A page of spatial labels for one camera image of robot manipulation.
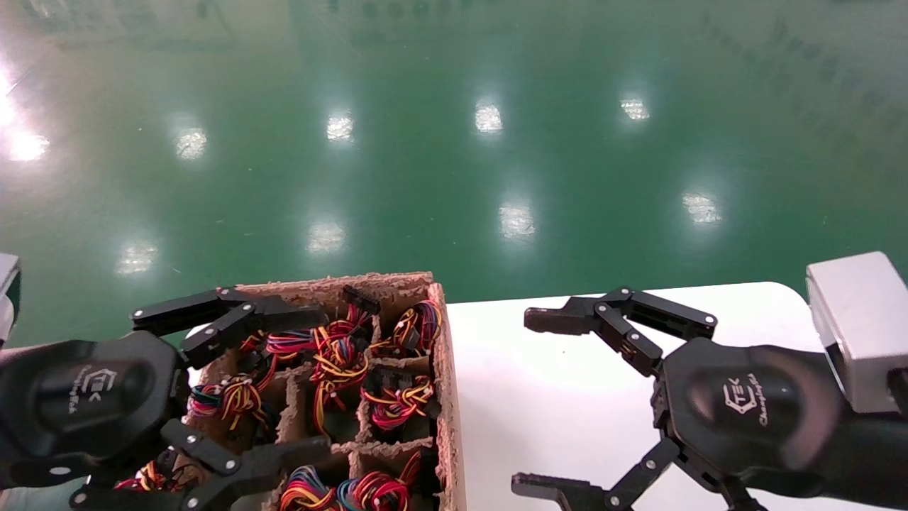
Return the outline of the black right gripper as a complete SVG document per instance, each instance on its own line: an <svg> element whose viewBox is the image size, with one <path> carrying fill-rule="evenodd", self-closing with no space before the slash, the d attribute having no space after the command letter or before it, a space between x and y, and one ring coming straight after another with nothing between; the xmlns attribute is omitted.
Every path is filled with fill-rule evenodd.
<svg viewBox="0 0 908 511"><path fill-rule="evenodd" d="M690 342L663 362L662 348L639 324ZM558 309L526 309L524 326L532 332L596 334L640 375L659 374L654 427L668 436L612 488L515 473L511 491L556 502L562 510L632 510L678 463L722 495L727 509L763 510L749 494L746 476L812 471L849 412L826 356L719 345L706 340L717 324L713 314L629 287L600 297L574 295Z"/></svg>

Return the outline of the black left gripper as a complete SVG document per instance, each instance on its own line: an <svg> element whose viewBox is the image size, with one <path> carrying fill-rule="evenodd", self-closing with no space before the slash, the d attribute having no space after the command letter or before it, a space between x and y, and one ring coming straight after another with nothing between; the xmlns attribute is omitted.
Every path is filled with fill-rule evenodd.
<svg viewBox="0 0 908 511"><path fill-rule="evenodd" d="M4 349L2 488L44 488L85 476L119 480L168 444L211 475L177 493L84 484L70 508L229 510L246 495L278 488L283 473L331 455L324 436L231 453L178 420L188 392L184 359L148 332Z"/></svg>

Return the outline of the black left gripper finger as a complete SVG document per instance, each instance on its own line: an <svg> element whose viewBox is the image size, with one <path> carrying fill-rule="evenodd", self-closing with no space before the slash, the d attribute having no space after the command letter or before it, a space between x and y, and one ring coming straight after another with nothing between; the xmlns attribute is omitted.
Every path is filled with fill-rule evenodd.
<svg viewBox="0 0 908 511"><path fill-rule="evenodd" d="M180 349L190 368L202 369L253 334L324 326L328 316L320 304L292 305L279 295L225 287L145 305L132 313L132 322L134 330L156 336L201 326Z"/></svg>

